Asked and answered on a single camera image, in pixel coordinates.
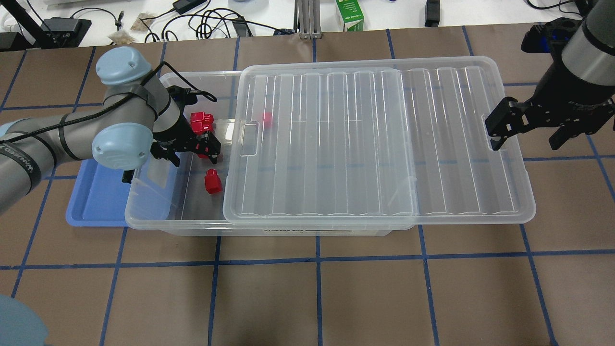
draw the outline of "cable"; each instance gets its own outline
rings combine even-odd
[[[241,16],[241,15],[239,15],[237,12],[235,12],[235,11],[233,11],[233,10],[231,10],[231,9],[224,9],[224,8],[220,8],[220,9],[214,9],[214,10],[209,10],[209,11],[211,11],[211,12],[216,12],[217,10],[227,10],[227,11],[230,11],[230,12],[232,12],[233,14],[237,15],[237,16],[238,16],[238,18],[241,18],[241,17],[242,17],[242,16]],[[168,21],[168,22],[164,25],[164,27],[162,28],[161,34],[162,34],[162,36],[164,37],[164,33],[167,31],[167,28],[169,27],[169,25],[170,25],[172,22],[174,22],[175,20],[178,20],[178,19],[180,19],[180,18],[188,18],[188,17],[197,17],[197,18],[213,18],[213,19],[219,19],[219,20],[221,20],[221,21],[224,21],[224,24],[226,24],[226,22],[227,22],[227,21],[231,21],[231,22],[232,22],[232,21],[235,21],[235,20],[237,20],[237,19],[238,19],[238,18],[232,18],[232,19],[231,19],[231,18],[226,18],[227,16],[228,16],[228,15],[225,15],[224,17],[214,17],[214,16],[211,16],[211,15],[204,15],[204,14],[183,14],[183,15],[179,15],[179,16],[177,16],[177,17],[172,18],[171,20],[169,20],[169,21]],[[250,24],[254,24],[254,25],[258,25],[258,26],[263,26],[263,27],[265,27],[265,28],[269,28],[269,29],[272,29],[272,30],[278,30],[277,28],[274,28],[273,26],[269,26],[269,25],[265,25],[265,24],[261,24],[261,23],[257,23],[257,22],[249,22],[249,21],[247,21],[247,20],[243,20],[243,22],[245,22],[246,24],[250,23]]]
[[[181,75],[181,73],[177,72],[176,69],[173,68],[173,66],[171,66],[171,64],[169,64],[168,62],[161,62],[155,69],[153,69],[152,71],[150,71],[148,74],[145,75],[145,77],[143,78],[143,80],[141,80],[140,85],[144,86],[145,84],[147,84],[147,82],[149,82],[150,79],[152,79],[156,73],[158,73],[158,71],[160,71],[162,69],[163,66],[168,67],[173,73],[175,73],[182,81],[184,81],[190,88],[194,89],[195,91],[197,91],[198,95],[202,95],[204,96],[206,99],[212,101],[212,102],[217,102],[218,99],[210,92],[207,91],[202,91],[199,88],[197,88],[196,86],[194,86],[192,83],[190,83],[184,76]],[[55,125],[51,125],[51,126],[47,126],[47,127],[43,127],[42,129],[38,129],[32,132],[28,132],[26,134],[22,134],[7,140],[2,140],[0,141],[0,143],[3,142],[9,142],[9,143],[15,143],[18,140],[22,140],[22,139],[26,139],[26,138],[30,138],[30,137],[34,137],[35,135],[39,135],[48,131],[52,131],[52,130],[56,130],[59,129],[61,127],[66,127],[66,126],[70,126],[70,125],[74,125],[74,124],[78,124],[78,123],[83,123],[84,121],[88,121],[88,120],[92,120],[95,118],[98,118],[100,116],[103,116],[107,113],[109,113],[110,111],[113,111],[115,109],[117,109],[118,107],[120,107],[121,105],[125,104],[126,102],[128,102],[130,99],[132,99],[134,96],[136,96],[135,94],[129,94],[127,96],[125,96],[123,99],[121,99],[120,101],[117,101],[116,103],[110,105],[107,108],[104,108],[94,114],[91,115],[87,115],[87,116],[82,116],[81,118],[77,118],[77,119],[72,119],[69,121],[66,121],[64,123],[59,123],[59,124],[55,124]]]
[[[149,25],[147,25],[147,23],[145,23],[146,20],[153,20],[153,19],[158,19],[160,17],[162,17],[165,14],[169,14],[171,12],[173,12],[175,9],[170,9],[162,14],[159,14],[155,17],[149,17],[149,18],[139,18],[139,20],[141,21],[141,23],[143,23],[143,25],[145,25],[145,27],[148,29],[149,34],[145,35],[145,43],[148,42],[148,38],[152,37],[152,40],[154,42],[158,42],[161,41],[160,40],[160,36],[158,36],[155,32],[152,31],[152,29],[149,27]]]
[[[111,13],[111,11],[106,10],[106,9],[101,9],[99,7],[85,7],[83,9],[75,11],[75,13],[71,14],[69,18],[74,18],[76,14],[78,14],[81,11],[85,11],[85,10],[94,10],[94,11],[97,10],[97,11],[107,12],[108,14],[113,16],[113,20],[115,21],[115,26],[117,27],[117,30],[119,31],[122,28],[122,18],[124,18],[124,11],[120,12],[119,16],[116,17],[113,13]]]
[[[157,16],[155,16],[155,17],[150,17],[150,18],[139,18],[139,19],[140,19],[140,20],[158,19],[158,18],[162,17],[162,16],[163,16],[163,15],[165,15],[165,14],[169,14],[169,13],[173,12],[174,10],[175,10],[175,9],[170,9],[170,10],[168,10],[168,11],[164,12],[163,14],[159,14],[159,15],[157,15]]]
[[[554,9],[554,8],[559,7],[559,6],[561,6],[561,5],[564,5],[564,4],[569,4],[569,3],[571,3],[571,2],[574,2],[574,0],[567,0],[567,1],[564,1],[564,2],[562,2],[562,1],[560,0],[560,2],[559,2],[558,4],[551,5],[551,6],[541,7],[541,6],[536,6],[536,5],[532,4],[530,0],[525,0],[525,1],[527,2],[527,4],[528,4],[528,5],[530,5],[530,7],[531,7],[531,8],[533,8],[533,9],[537,9],[537,10],[548,10],[548,9]]]
[[[572,11],[572,12],[570,12],[570,11],[564,11],[563,9],[561,9],[561,5],[562,5],[562,4],[563,4],[563,3],[562,3],[562,2],[561,2],[561,0],[560,0],[560,4],[559,4],[559,6],[557,7],[557,9],[558,9],[558,10],[560,10],[560,12],[561,12],[561,13],[576,14],[576,15],[580,16],[581,18],[583,17],[583,15],[581,15],[579,12],[574,12],[574,11]]]
[[[34,9],[34,7],[32,6],[32,4],[30,4],[30,0],[26,0],[26,2],[28,3],[28,6],[30,6],[30,9],[32,10],[32,12],[34,12],[34,14],[36,15],[36,18],[38,18],[41,23],[47,28],[47,30],[49,30],[49,33],[51,34],[51,39],[56,42],[55,40],[55,36],[54,36],[54,32],[51,31],[51,29],[49,28],[49,25],[47,25],[47,23],[45,23],[45,21],[41,18],[40,15],[38,15],[38,13],[36,13],[36,10]]]

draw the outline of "blue tray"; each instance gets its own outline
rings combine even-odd
[[[66,221],[77,227],[124,227],[124,209],[130,184],[122,183],[120,169],[109,169],[90,159],[81,163]]]

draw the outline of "blue tape line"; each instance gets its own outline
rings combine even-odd
[[[78,103],[77,107],[100,107],[102,103]]]
[[[55,168],[51,171],[51,177],[55,175]],[[19,272],[17,273],[17,279],[15,279],[15,285],[13,286],[13,291],[10,294],[11,298],[15,298],[17,294],[17,289],[19,288],[19,282],[22,280],[23,270],[26,266],[26,262],[28,261],[28,256],[30,255],[30,250],[32,249],[32,243],[34,242],[34,237],[36,236],[36,230],[38,229],[39,224],[41,223],[42,211],[45,209],[45,203],[47,202],[47,197],[49,196],[49,190],[51,190],[51,185],[53,184],[53,180],[50,180],[47,183],[47,188],[45,189],[45,194],[42,197],[41,206],[39,207],[39,212],[36,214],[36,221],[34,222],[34,227],[32,228],[32,233],[30,233],[30,239],[28,240],[28,245],[26,246],[26,251],[23,254],[22,264],[20,265]]]
[[[596,161],[598,161],[598,166],[600,167],[600,171],[602,172],[602,176],[605,178],[606,186],[609,188],[609,192],[611,193],[611,198],[615,201],[615,190],[613,190],[613,185],[611,184],[611,179],[609,179],[609,175],[606,173],[605,165],[602,163],[602,159],[598,154],[598,149],[596,149],[596,145],[593,143],[592,138],[589,135],[585,135],[587,140],[589,141],[590,147],[592,147],[592,151],[594,156],[596,157]]]
[[[221,260],[220,265],[258,265],[258,264],[285,264],[316,262],[312,257],[300,257],[294,259],[266,259],[266,260]]]
[[[322,275],[320,271],[320,237],[316,237],[316,320],[318,325],[318,346],[322,346]]]
[[[162,63],[164,61],[164,55],[167,53],[167,43],[163,42],[162,43],[162,52],[160,53],[160,63]],[[158,71],[158,78],[160,78],[160,75],[162,73],[162,68],[160,69],[160,71]]]
[[[9,99],[11,90],[13,90],[13,86],[15,85],[15,80],[17,80],[17,75],[19,74],[19,71],[22,69],[23,61],[26,60],[27,52],[28,52],[27,50],[23,51],[22,59],[19,60],[19,65],[17,65],[17,69],[15,70],[13,79],[10,80],[9,88],[6,90],[6,94],[4,94],[4,99],[2,100],[2,103],[0,104],[0,109],[5,109],[4,106],[6,105],[6,102]]]
[[[523,158],[524,162],[536,162],[536,161],[574,161],[574,160],[588,160],[595,159],[595,156],[583,155],[583,156],[555,156],[552,158]]]
[[[361,262],[374,260],[419,260],[422,255],[379,255],[379,256],[341,256],[341,257],[322,257],[320,262]]]
[[[472,44],[470,43],[470,37],[467,35],[466,26],[462,25],[461,29],[463,30],[463,37],[466,39],[467,50],[470,53],[470,56],[474,56],[474,50],[472,50]]]
[[[607,255],[615,254],[615,249],[586,249],[586,250],[554,250],[532,251],[533,256],[566,256],[566,255]],[[427,259],[481,259],[495,257],[525,257],[527,252],[484,252],[476,254],[434,254],[427,255]],[[221,261],[220,265],[261,265],[261,264],[286,264],[286,263],[313,263],[313,262],[361,262],[374,260],[420,260],[423,255],[382,255],[382,256],[355,256],[355,257],[303,257],[295,259],[274,260],[227,260]],[[198,262],[143,262],[120,264],[120,267],[191,267],[215,265],[212,261]],[[18,270],[21,265],[0,265],[0,270]],[[31,264],[25,265],[24,270],[29,269],[88,269],[88,268],[114,268],[113,263],[90,263],[90,264]]]
[[[58,175],[56,177],[45,177],[45,179],[47,180],[71,180],[71,179],[77,179],[76,175]]]
[[[235,57],[232,62],[233,71],[237,71],[237,59],[239,58],[239,37],[237,37],[237,41],[235,42]]]
[[[615,249],[592,249],[592,250],[556,250],[556,251],[533,251],[533,256],[562,256],[562,255],[607,255],[615,254]]]
[[[527,83],[504,83],[504,86],[537,86],[537,82],[527,82]]]
[[[213,278],[212,278],[212,296],[209,302],[209,325],[207,326],[207,345],[212,344],[213,337],[213,318],[214,312],[216,310],[216,293],[218,292],[218,269],[220,263],[220,245],[222,243],[222,237],[218,236],[216,239],[216,256],[214,262],[216,263],[213,266]]]
[[[143,262],[143,263],[122,263],[121,268],[151,268],[151,267],[199,267],[214,265],[212,260],[185,261],[185,262]]]
[[[77,110],[77,105],[79,104],[79,99],[81,99],[81,94],[83,93],[83,88],[85,86],[85,81],[87,80],[87,75],[89,74],[90,68],[92,67],[92,61],[94,61],[95,53],[96,53],[96,47],[93,47],[92,53],[90,54],[90,60],[87,62],[87,67],[85,68],[85,73],[83,75],[83,79],[81,80],[81,85],[79,86],[79,92],[77,93],[75,104],[73,105],[73,112]]]
[[[440,337],[438,336],[438,325],[435,320],[434,296],[431,291],[431,279],[429,278],[429,264],[427,263],[427,246],[425,245],[425,236],[423,235],[423,226],[419,225],[419,239],[421,240],[421,254],[423,255],[423,271],[425,272],[425,286],[427,288],[427,301],[429,303],[429,316],[431,318],[431,329],[434,333],[434,345],[440,346]]]
[[[85,263],[85,264],[31,264],[25,265],[27,269],[93,269],[93,268],[113,268],[113,263]]]
[[[389,41],[389,50],[391,51],[391,59],[395,59],[395,50],[393,49],[393,40],[391,39],[391,31],[386,30],[386,38]]]
[[[312,62],[316,62],[316,39],[312,39]]]
[[[553,334],[553,327],[551,326],[551,319],[549,318],[549,312],[547,311],[547,304],[544,302],[544,296],[542,295],[542,288],[540,285],[540,280],[538,279],[538,272],[536,271],[536,265],[534,264],[534,257],[530,249],[530,241],[528,240],[527,233],[525,233],[525,226],[523,224],[520,224],[519,228],[521,229],[521,237],[523,238],[523,244],[525,245],[525,251],[528,254],[528,260],[530,262],[530,269],[532,271],[532,276],[534,277],[534,284],[536,285],[536,292],[538,293],[538,301],[540,302],[540,308],[542,309],[542,316],[544,317],[544,322],[547,325],[547,332],[549,333],[549,340],[551,341],[552,346],[558,346],[557,341],[555,340],[555,335]]]
[[[40,110],[46,108],[72,108],[74,105],[49,105],[49,106],[21,106],[21,107],[5,107],[6,111],[18,111],[18,110]]]
[[[117,274],[119,273],[119,265],[122,263],[122,254],[124,253],[124,244],[126,243],[126,233],[128,233],[128,227],[124,227],[122,230],[122,239],[119,242],[119,249],[117,250],[116,263],[113,270],[113,279],[111,280],[111,289],[109,290],[109,299],[107,299],[107,308],[105,309],[105,319],[103,320],[103,330],[100,333],[99,346],[105,344],[105,337],[107,335],[107,325],[109,325],[109,315],[111,314],[111,304],[113,303],[113,294],[115,293],[115,286],[117,283]]]
[[[498,257],[525,257],[525,252],[484,252],[481,254],[440,254],[427,255],[428,259],[490,259]]]

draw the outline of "black device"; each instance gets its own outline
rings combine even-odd
[[[273,36],[292,35],[295,31],[293,29],[275,29]]]
[[[427,0],[425,3],[425,26],[436,27],[440,24],[440,0]]]
[[[32,45],[20,33],[0,33],[0,52],[26,50]]]
[[[232,26],[233,28],[235,28],[235,32],[237,33],[237,37],[254,36],[252,35],[250,28],[248,27],[248,23],[245,22],[245,18],[240,16],[231,21],[232,21]]]
[[[173,3],[173,8],[175,9],[175,12],[184,14],[198,5],[205,3],[206,1],[207,0],[177,0]]]
[[[55,38],[62,48],[79,47],[85,33],[92,26],[92,21],[88,19],[52,17],[44,22],[47,25],[41,25],[41,29],[48,37]]]

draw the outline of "green and white box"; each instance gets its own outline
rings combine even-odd
[[[359,0],[336,0],[339,23],[344,31],[363,31],[365,17],[359,6]]]

